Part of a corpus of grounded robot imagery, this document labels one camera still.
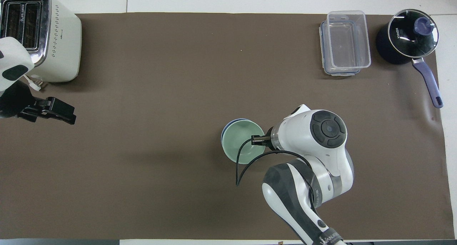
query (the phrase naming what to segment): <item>pot lid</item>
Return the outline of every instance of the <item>pot lid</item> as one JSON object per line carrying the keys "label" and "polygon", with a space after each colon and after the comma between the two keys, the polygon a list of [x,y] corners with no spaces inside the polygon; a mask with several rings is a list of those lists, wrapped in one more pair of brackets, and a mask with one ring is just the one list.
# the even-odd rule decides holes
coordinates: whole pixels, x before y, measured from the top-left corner
{"label": "pot lid", "polygon": [[393,47],[410,58],[427,56],[438,44],[435,22],[429,15],[415,9],[396,13],[390,20],[388,35]]}

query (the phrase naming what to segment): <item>lid knob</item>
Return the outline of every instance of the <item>lid knob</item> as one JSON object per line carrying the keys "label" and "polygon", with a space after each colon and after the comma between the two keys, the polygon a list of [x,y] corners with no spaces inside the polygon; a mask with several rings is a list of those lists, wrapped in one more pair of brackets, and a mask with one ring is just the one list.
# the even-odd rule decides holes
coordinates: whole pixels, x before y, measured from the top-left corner
{"label": "lid knob", "polygon": [[434,29],[434,24],[427,17],[419,17],[414,22],[414,32],[420,35],[430,35]]}

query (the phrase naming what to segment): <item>circular button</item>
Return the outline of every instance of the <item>circular button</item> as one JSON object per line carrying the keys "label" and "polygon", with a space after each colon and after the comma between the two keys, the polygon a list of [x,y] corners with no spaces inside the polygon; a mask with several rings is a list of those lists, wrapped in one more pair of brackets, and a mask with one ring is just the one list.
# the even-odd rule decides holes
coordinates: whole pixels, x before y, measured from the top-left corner
{"label": "circular button", "polygon": [[335,120],[326,120],[321,126],[322,132],[329,138],[335,137],[340,132],[340,126]]}
{"label": "circular button", "polygon": [[320,227],[322,227],[322,228],[324,228],[324,227],[326,226],[326,225],[325,225],[325,222],[323,222],[323,221],[320,220],[320,219],[317,220],[317,224],[318,224]]}

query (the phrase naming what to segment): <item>black cable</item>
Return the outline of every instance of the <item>black cable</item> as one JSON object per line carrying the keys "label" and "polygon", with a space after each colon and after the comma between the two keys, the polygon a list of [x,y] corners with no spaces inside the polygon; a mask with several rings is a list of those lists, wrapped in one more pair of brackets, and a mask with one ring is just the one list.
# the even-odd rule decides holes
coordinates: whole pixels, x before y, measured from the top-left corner
{"label": "black cable", "polygon": [[[241,150],[243,149],[243,147],[248,143],[252,141],[252,138],[250,139],[247,139],[245,142],[243,142],[243,144],[240,146],[240,149],[238,150],[238,154],[236,155],[236,178],[235,178],[235,185],[240,185],[240,182],[241,182],[241,178],[243,178],[243,175],[245,174],[246,170],[248,170],[248,168],[254,163],[256,162],[258,159],[260,159],[261,157],[264,157],[266,155],[270,155],[270,154],[289,154],[289,155],[292,155],[292,156],[296,156],[298,157],[299,159],[303,160],[303,162],[311,169],[313,170],[313,168],[311,167],[310,163],[300,154],[297,154],[295,152],[292,152],[292,151],[287,151],[287,150],[272,150],[272,151],[269,151],[269,152],[265,152],[257,157],[255,157],[253,160],[251,160],[248,165],[246,165],[246,167],[243,169],[243,171],[241,172],[240,176],[238,177],[238,165],[240,163],[240,154],[241,154]],[[308,185],[308,188],[310,189],[310,192],[308,194],[309,198],[310,198],[310,204],[311,204],[311,209],[317,214],[317,211],[315,209],[315,206],[314,206],[314,190],[312,188],[312,186],[310,185],[310,183],[302,176],[303,180],[305,181],[305,183]]]}

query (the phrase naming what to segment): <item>white floor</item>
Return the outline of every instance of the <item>white floor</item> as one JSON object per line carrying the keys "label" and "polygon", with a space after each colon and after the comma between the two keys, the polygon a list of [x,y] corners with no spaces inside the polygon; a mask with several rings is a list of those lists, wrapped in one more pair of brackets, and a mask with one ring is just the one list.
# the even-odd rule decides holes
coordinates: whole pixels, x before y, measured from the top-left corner
{"label": "white floor", "polygon": [[[446,141],[447,170],[454,216],[457,216],[457,73],[453,66],[457,46],[457,0],[59,0],[74,13],[206,12],[206,13],[297,13],[326,14],[335,10],[362,10],[366,14],[395,14],[401,9],[419,9],[436,21],[440,32],[436,48],[441,109]],[[454,232],[457,235],[457,217]],[[170,240],[124,240],[122,244],[177,244]],[[190,245],[196,241],[180,240]],[[198,241],[198,244],[274,244],[277,241]]]}

